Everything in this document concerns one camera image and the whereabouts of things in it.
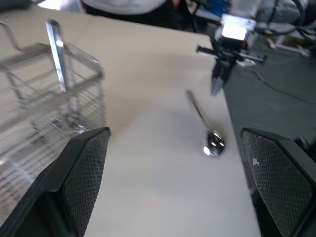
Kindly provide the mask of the blue crate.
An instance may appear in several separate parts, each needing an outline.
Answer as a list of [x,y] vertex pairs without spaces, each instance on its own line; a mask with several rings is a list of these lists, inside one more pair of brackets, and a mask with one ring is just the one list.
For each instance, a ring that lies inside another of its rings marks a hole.
[[209,20],[219,20],[231,8],[230,0],[195,0],[195,3],[193,15]]

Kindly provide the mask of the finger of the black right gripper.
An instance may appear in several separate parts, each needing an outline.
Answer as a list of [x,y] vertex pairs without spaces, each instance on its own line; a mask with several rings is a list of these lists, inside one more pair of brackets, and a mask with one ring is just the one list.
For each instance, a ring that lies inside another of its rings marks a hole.
[[234,64],[233,62],[224,61],[222,62],[222,67],[222,87],[224,87],[230,77]]
[[224,72],[225,72],[225,66],[223,65],[222,61],[217,60],[212,72],[211,89],[210,89],[211,96],[216,96],[218,92],[221,90],[223,86],[222,77],[223,77]]

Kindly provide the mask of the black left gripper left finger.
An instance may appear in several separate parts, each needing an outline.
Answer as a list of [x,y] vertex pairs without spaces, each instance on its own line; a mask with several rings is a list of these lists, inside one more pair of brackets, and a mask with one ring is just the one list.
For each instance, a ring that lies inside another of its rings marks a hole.
[[84,237],[97,200],[111,131],[69,140],[27,189],[0,227],[0,237]]

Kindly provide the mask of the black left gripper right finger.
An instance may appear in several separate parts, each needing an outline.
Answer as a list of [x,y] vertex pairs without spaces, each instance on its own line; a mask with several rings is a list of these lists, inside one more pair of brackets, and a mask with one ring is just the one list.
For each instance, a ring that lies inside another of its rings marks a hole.
[[271,132],[244,128],[240,138],[261,237],[316,237],[316,159]]

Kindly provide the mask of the metal spoon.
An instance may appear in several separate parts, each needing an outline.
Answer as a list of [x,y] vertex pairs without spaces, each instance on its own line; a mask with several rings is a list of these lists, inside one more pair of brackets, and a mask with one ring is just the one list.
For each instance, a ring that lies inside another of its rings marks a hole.
[[186,90],[185,94],[205,128],[204,154],[213,158],[220,156],[226,147],[223,137],[207,122],[203,108],[194,93]]

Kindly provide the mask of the white stand frame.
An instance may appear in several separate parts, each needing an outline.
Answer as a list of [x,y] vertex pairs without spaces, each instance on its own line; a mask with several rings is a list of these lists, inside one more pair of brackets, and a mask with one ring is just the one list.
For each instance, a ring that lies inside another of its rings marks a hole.
[[300,54],[303,57],[311,55],[312,45],[306,39],[294,34],[269,36],[267,43],[271,49],[287,50]]

